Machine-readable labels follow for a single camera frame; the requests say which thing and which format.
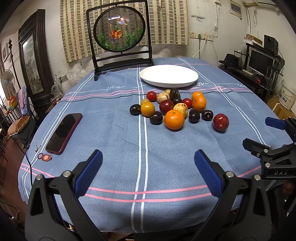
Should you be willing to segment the dark red smartphone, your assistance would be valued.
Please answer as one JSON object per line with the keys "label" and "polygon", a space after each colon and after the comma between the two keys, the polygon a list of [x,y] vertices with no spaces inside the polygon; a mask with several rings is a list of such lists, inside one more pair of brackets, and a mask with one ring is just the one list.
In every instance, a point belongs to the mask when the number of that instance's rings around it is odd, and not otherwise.
{"label": "dark red smartphone", "polygon": [[46,151],[51,154],[61,155],[82,117],[81,113],[67,114],[50,137],[46,145]]}

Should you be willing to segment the white oval plate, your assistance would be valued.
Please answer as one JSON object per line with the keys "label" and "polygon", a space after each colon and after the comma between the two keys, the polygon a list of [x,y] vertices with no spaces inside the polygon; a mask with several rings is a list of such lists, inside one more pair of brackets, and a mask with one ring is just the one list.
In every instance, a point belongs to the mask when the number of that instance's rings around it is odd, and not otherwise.
{"label": "white oval plate", "polygon": [[199,78],[198,73],[190,68],[168,64],[144,68],[139,75],[144,82],[162,88],[188,87]]}

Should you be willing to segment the dark red plum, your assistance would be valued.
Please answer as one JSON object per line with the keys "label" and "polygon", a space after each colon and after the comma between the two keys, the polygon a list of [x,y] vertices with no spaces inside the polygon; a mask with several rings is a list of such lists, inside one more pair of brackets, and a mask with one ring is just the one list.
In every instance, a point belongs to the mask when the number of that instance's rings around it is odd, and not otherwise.
{"label": "dark red plum", "polygon": [[159,109],[162,114],[166,114],[168,111],[172,110],[173,107],[174,107],[174,103],[169,99],[163,100],[159,104]]}

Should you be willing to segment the cardboard box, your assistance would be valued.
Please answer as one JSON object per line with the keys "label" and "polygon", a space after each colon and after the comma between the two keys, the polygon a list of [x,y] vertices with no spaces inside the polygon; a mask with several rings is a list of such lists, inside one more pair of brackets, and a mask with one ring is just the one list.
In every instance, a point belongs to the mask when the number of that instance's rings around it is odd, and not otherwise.
{"label": "cardboard box", "polygon": [[278,97],[275,95],[271,97],[267,105],[272,109],[272,111],[277,115],[277,117],[281,120],[287,120],[288,118],[295,118],[295,114],[286,109],[278,100]]}

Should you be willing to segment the small yellow green longan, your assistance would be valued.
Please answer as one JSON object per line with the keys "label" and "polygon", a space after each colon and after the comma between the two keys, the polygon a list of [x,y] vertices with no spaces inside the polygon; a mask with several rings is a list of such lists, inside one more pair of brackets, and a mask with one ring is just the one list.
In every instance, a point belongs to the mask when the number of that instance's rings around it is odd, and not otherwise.
{"label": "small yellow green longan", "polygon": [[148,100],[147,98],[144,98],[144,99],[141,101],[140,105],[143,105],[144,103],[147,103],[147,102],[149,102],[149,100]]}

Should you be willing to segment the red keychain charm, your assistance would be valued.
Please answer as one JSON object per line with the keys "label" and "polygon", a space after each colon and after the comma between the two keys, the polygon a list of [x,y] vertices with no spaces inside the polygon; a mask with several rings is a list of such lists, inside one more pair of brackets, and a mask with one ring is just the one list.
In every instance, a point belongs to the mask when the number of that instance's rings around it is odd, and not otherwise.
{"label": "red keychain charm", "polygon": [[43,154],[43,153],[40,153],[40,154],[38,154],[37,158],[38,158],[39,160],[42,160],[42,161],[48,162],[48,161],[51,161],[52,156],[51,156],[50,154]]}

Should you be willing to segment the red cherry tomato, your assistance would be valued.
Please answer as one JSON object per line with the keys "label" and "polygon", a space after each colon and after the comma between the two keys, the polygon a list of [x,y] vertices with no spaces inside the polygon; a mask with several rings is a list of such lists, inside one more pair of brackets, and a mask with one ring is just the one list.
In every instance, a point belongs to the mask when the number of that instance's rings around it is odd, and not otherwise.
{"label": "red cherry tomato", "polygon": [[190,109],[192,107],[192,105],[193,105],[193,102],[192,102],[192,100],[190,98],[184,98],[182,100],[182,103],[186,104],[188,109]]}
{"label": "red cherry tomato", "polygon": [[150,102],[155,102],[157,100],[157,94],[154,91],[149,91],[146,94],[146,98],[150,101]]}

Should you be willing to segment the wall power strip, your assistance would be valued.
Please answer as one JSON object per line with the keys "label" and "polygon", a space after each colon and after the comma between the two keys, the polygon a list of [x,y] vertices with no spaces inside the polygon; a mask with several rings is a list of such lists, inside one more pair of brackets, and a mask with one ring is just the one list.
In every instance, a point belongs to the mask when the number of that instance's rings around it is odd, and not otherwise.
{"label": "wall power strip", "polygon": [[201,34],[201,33],[197,33],[197,32],[194,32],[194,31],[190,31],[189,32],[189,38],[191,38],[191,39],[200,39],[200,40],[213,42],[213,35],[208,34],[208,33]]}

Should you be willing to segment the dark wrinkled passion fruit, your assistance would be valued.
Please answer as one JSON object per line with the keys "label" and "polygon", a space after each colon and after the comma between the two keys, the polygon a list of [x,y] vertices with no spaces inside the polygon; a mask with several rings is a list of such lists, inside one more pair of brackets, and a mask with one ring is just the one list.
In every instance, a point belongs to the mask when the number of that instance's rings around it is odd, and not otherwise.
{"label": "dark wrinkled passion fruit", "polygon": [[173,101],[175,98],[180,98],[180,93],[177,88],[172,88],[170,90],[170,100]]}

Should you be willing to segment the standing fan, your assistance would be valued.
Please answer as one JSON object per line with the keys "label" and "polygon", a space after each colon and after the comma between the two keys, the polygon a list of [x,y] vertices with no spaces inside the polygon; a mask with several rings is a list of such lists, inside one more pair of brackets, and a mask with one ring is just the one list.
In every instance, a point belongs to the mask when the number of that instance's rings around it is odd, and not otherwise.
{"label": "standing fan", "polygon": [[3,71],[1,73],[1,86],[6,100],[9,100],[12,96],[16,97],[17,90],[15,85],[17,85],[17,82],[13,73],[8,69]]}

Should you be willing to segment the round goldfish screen stand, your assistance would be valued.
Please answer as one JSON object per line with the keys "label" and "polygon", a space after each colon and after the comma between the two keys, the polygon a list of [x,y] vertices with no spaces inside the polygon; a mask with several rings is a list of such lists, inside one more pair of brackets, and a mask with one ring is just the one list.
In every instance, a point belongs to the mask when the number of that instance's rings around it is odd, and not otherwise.
{"label": "round goldfish screen stand", "polygon": [[94,81],[107,71],[152,66],[147,1],[116,1],[86,10]]}

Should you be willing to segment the large front orange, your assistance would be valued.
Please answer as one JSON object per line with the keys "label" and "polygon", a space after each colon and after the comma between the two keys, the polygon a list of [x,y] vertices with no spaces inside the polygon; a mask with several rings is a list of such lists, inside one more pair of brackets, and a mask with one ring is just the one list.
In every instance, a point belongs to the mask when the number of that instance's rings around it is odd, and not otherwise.
{"label": "large front orange", "polygon": [[165,114],[164,123],[169,130],[176,131],[183,127],[185,118],[179,110],[172,109]]}

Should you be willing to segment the yellow orange small tomato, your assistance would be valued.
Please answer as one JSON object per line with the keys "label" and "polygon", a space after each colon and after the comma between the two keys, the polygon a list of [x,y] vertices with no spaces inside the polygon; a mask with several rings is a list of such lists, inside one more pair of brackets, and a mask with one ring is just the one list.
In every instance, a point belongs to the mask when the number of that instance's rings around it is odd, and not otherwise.
{"label": "yellow orange small tomato", "polygon": [[144,116],[150,117],[155,112],[155,107],[154,107],[153,103],[148,101],[148,102],[145,102],[141,105],[140,111]]}

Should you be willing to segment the orange mandarin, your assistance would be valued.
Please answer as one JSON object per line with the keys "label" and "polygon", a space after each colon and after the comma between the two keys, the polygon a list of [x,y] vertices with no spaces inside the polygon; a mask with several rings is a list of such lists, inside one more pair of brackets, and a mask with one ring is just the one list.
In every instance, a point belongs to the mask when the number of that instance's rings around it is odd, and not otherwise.
{"label": "orange mandarin", "polygon": [[195,91],[192,93],[191,100],[194,100],[196,97],[199,97],[199,96],[204,96],[204,95],[200,91]]}
{"label": "orange mandarin", "polygon": [[207,105],[207,102],[204,96],[199,95],[193,98],[193,104],[192,104],[193,109],[201,112],[205,110],[206,105]]}

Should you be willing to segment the spotted yellow pear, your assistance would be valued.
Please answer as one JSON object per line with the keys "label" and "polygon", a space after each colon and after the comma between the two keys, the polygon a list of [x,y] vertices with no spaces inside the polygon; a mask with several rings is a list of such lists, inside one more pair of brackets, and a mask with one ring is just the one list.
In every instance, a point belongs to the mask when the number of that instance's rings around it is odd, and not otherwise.
{"label": "spotted yellow pear", "polygon": [[188,114],[188,106],[185,103],[177,103],[174,107],[174,110],[178,110],[179,112],[182,113],[182,115],[184,116],[184,118],[187,117]]}

